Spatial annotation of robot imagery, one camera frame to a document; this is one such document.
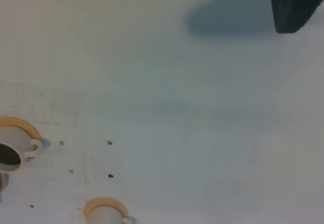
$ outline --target cup handle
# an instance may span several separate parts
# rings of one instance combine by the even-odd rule
[[[129,218],[123,217],[123,224],[133,224],[133,222]]]
[[[43,150],[43,143],[42,143],[42,141],[41,140],[39,140],[39,139],[32,139],[31,141],[30,141],[30,143],[32,144],[32,145],[37,145],[38,146],[38,148],[36,149],[36,150],[34,150],[34,151],[31,151],[31,152],[24,152],[22,155],[24,156],[24,158],[30,158],[30,157],[36,157],[39,153],[41,153],[42,152],[42,150]]]

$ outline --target dark object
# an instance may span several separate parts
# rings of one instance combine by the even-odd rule
[[[0,163],[6,165],[19,165],[21,160],[14,149],[5,144],[0,144]]]
[[[294,33],[305,25],[322,0],[271,0],[275,30]]]

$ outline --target white mug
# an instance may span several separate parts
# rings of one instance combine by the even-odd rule
[[[100,206],[91,212],[88,224],[132,224],[132,221],[114,207]]]
[[[20,170],[28,158],[36,157],[43,150],[39,139],[32,139],[16,126],[0,127],[0,172],[12,173]]]

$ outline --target mug rim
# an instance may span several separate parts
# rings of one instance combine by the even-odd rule
[[[20,164],[19,164],[19,167],[18,168],[16,168],[16,169],[14,169],[14,170],[10,170],[10,171],[6,171],[6,170],[2,170],[1,169],[1,164],[3,164],[3,165],[7,165],[7,166],[10,166],[10,165],[8,165],[8,164],[5,164],[5,163],[1,163],[0,162],[0,172],[1,173],[12,173],[12,172],[15,172],[15,171],[19,171],[21,168],[22,168],[22,166],[24,165],[24,157],[22,156],[22,154],[13,146],[13,145],[11,145],[10,143],[7,143],[7,142],[5,142],[5,141],[2,141],[2,140],[0,140],[0,144],[3,144],[3,145],[5,145],[5,146],[8,146],[8,147],[10,147],[11,149],[13,149],[18,155],[19,155],[19,157],[20,157]]]

